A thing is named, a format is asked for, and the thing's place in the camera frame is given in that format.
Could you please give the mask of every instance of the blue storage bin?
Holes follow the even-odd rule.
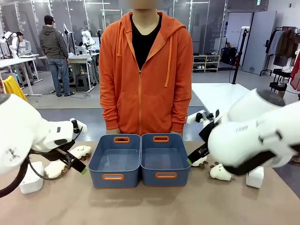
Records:
[[[141,137],[104,135],[90,160],[96,188],[134,188],[138,184]]]
[[[147,186],[184,186],[190,165],[178,134],[142,136],[142,180]]]

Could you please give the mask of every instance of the orange handle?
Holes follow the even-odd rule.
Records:
[[[103,180],[124,180],[123,174],[103,174]]]
[[[130,138],[129,137],[114,137],[113,142],[115,142],[115,143],[129,143]]]
[[[169,137],[168,136],[154,136],[153,137],[153,142],[169,142]]]
[[[175,179],[177,177],[176,172],[157,172],[155,174],[157,179]]]

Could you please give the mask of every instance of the white plush toy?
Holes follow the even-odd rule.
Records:
[[[210,176],[218,180],[233,180],[231,173],[227,172],[222,164],[218,164],[217,166],[213,167],[210,171]]]
[[[70,151],[70,153],[77,159],[85,160],[90,158],[91,147],[90,146],[78,146]],[[51,162],[46,168],[45,172],[49,178],[56,178],[61,175],[62,171],[65,169],[66,164],[60,160]]]
[[[194,162],[194,163],[192,164],[192,167],[197,167],[197,166],[199,166],[200,164],[203,164],[204,161],[206,161],[206,160],[207,160],[207,156],[205,156],[205,157],[203,157],[203,158],[197,160],[196,162]]]

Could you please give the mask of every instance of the black shirt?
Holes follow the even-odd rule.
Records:
[[[135,58],[139,69],[141,70],[145,64],[151,47],[158,35],[161,28],[162,15],[159,15],[159,22],[157,27],[148,35],[142,35],[136,28],[132,20],[132,15],[130,15],[131,27],[132,27],[132,45],[135,50]]]

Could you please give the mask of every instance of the tan tabletop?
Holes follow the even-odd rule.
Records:
[[[186,142],[188,152],[199,142]],[[95,149],[96,142],[77,142]],[[23,195],[19,189],[0,199],[1,225],[296,225],[300,200],[272,170],[265,169],[261,189],[246,186],[245,177],[231,182],[191,168],[185,187],[93,188],[90,174],[70,170],[57,181]],[[1,176],[0,188],[15,174]]]

